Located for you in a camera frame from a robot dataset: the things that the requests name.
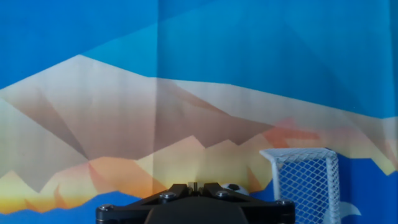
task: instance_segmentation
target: white net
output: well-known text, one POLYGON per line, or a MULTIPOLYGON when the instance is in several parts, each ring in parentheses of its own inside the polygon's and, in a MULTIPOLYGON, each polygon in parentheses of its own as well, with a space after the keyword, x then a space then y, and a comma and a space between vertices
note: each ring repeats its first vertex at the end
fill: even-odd
POLYGON ((266 149, 275 199, 295 202, 296 223, 340 224, 338 159, 329 149, 266 149))

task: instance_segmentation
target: white goal frame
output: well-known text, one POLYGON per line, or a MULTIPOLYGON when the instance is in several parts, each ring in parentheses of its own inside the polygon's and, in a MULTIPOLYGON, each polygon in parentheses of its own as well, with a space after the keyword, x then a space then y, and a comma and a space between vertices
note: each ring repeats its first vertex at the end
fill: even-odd
POLYGON ((261 150, 260 154, 271 162, 274 199, 289 199, 295 202, 296 223, 341 223, 340 180, 335 152, 326 148, 287 148, 265 149, 261 150), (294 182, 295 186, 292 187, 287 181, 294 182), (303 190, 298 190, 307 187, 321 193, 316 193, 317 198, 307 200, 311 196, 306 195, 303 190), (312 214, 303 209, 311 210, 311 207, 317 207, 312 210, 312 214))

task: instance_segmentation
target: fabric backdrop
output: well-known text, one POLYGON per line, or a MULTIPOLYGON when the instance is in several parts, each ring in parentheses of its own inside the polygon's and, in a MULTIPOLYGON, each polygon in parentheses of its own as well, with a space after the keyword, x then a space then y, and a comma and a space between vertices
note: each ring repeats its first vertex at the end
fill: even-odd
POLYGON ((0 1, 0 223, 94 223, 189 181, 273 200, 262 149, 339 155, 398 223, 398 1, 0 1))

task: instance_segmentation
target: low-poly mountain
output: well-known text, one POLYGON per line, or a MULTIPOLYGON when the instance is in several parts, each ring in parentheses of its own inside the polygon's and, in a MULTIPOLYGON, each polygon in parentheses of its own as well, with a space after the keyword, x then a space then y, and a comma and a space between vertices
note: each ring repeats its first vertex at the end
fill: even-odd
MULTIPOLYGON (((376 149, 381 152, 381 155, 378 152, 372 152, 372 156, 367 151, 365 153, 359 152, 361 156, 369 155, 387 174, 393 170, 398 170, 398 145, 394 143, 394 141, 398 140, 398 118, 372 118, 234 85, 189 81, 174 82, 203 101, 237 118, 271 124, 278 128, 301 131, 301 134, 296 132, 291 138, 296 144, 299 141, 301 143, 306 141, 308 145, 310 142, 318 141, 321 144, 311 143, 309 145, 330 147, 333 150, 335 150, 334 146, 340 145, 336 150, 342 154, 347 156, 358 155, 360 147, 364 146, 364 144, 358 138, 347 138, 343 133, 349 130, 355 136, 361 135, 361 139, 366 139, 366 148, 376 149), (286 119, 291 119, 295 125, 291 126, 290 123, 281 122, 286 119), (338 134, 336 133, 338 130, 345 131, 338 134), (313 138, 314 133, 321 134, 325 141, 313 138)), ((275 139, 274 136, 268 138, 268 140, 272 144, 276 143, 275 147, 287 146, 286 142, 275 142, 278 139, 275 139)))
MULTIPOLYGON (((81 55, 1 90, 0 97, 14 110, 2 116, 7 127, 19 127, 12 138, 0 133, 2 153, 16 142, 28 143, 25 138, 35 141, 15 146, 20 152, 15 158, 29 158, 28 164, 14 162, 3 170, 15 170, 37 192, 54 173, 88 160, 140 159, 189 136, 205 147, 225 140, 242 144, 272 128, 230 116, 171 80, 143 77, 81 55), (15 114, 35 128, 9 119, 15 114), (38 136, 39 131, 60 146, 38 136), (62 147, 77 156, 58 152, 66 150, 62 147)), ((0 156, 10 160, 7 154, 0 156)))

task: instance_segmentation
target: yellow mountain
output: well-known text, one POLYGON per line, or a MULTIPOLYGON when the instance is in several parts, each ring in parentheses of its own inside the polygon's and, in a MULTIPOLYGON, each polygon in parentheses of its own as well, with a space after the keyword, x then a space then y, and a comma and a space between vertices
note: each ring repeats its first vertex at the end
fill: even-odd
POLYGON ((173 184, 195 181, 205 148, 193 136, 163 148, 137 161, 137 164, 169 188, 173 184))

